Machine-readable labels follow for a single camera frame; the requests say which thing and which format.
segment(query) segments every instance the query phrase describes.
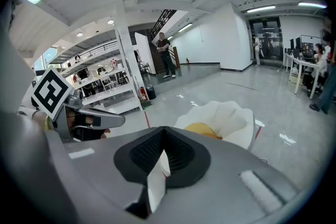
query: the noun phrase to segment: doorway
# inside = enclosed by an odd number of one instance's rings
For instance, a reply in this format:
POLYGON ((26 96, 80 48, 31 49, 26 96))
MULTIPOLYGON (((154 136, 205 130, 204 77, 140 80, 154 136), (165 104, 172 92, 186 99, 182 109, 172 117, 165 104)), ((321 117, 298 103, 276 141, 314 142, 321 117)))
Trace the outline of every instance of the doorway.
POLYGON ((250 20, 252 35, 256 35, 261 43, 264 57, 261 59, 282 61, 283 44, 279 17, 265 17, 250 20))

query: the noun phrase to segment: black and white square marker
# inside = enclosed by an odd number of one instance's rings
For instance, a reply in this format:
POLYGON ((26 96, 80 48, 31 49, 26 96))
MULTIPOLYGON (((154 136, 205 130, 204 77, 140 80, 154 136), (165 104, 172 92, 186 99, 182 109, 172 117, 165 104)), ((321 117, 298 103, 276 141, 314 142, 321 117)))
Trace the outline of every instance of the black and white square marker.
POLYGON ((39 108, 53 120, 72 89, 66 79, 50 67, 38 81, 32 97, 39 108))

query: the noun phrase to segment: man in black shirt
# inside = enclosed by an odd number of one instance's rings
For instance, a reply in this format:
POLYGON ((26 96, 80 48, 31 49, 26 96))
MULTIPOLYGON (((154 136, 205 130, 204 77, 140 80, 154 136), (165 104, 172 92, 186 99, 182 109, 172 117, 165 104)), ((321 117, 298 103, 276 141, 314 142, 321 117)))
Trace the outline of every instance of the man in black shirt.
POLYGON ((168 39, 164 38, 164 33, 159 33, 158 51, 161 54, 164 69, 166 71, 166 75, 163 77, 164 79, 170 76, 169 70, 172 73, 172 78, 176 77, 172 58, 170 58, 169 55, 169 45, 170 42, 168 39))
POLYGON ((332 103, 332 99, 336 90, 336 65, 335 65, 335 58, 336 58, 336 23, 331 23, 331 49, 330 49, 330 68, 328 70, 329 76, 323 86, 323 92, 318 98, 315 104, 311 104, 309 107, 315 111, 320 111, 320 109, 325 113, 328 114, 329 107, 332 103))

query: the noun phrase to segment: black trash bin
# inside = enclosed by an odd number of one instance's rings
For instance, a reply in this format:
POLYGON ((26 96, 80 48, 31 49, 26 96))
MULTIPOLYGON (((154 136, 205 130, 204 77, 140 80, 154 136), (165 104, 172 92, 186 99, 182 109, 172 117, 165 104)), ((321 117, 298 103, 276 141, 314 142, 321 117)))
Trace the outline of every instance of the black trash bin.
POLYGON ((153 100, 156 98, 156 94, 155 94, 155 91, 154 91, 154 87, 152 85, 149 85, 147 88, 147 94, 148 94, 148 98, 149 100, 153 100))

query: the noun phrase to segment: fire extinguisher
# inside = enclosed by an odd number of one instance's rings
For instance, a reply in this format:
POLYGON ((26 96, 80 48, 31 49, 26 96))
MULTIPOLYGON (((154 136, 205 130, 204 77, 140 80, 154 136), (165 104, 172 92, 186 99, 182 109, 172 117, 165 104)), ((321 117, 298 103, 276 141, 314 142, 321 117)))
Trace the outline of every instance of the fire extinguisher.
POLYGON ((142 98, 143 101, 147 101, 147 96, 146 96, 146 91, 144 87, 140 87, 140 96, 142 98))

